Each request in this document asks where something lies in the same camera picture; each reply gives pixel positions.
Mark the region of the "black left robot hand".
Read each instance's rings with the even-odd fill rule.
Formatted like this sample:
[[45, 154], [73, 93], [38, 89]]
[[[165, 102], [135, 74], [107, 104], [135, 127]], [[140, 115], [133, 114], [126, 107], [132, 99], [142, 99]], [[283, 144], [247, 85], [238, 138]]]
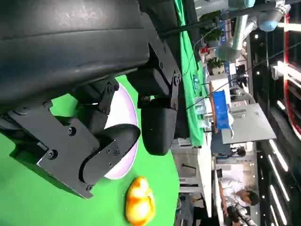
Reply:
[[168, 152], [181, 78], [136, 0], [0, 3], [0, 131], [84, 199], [139, 138]]

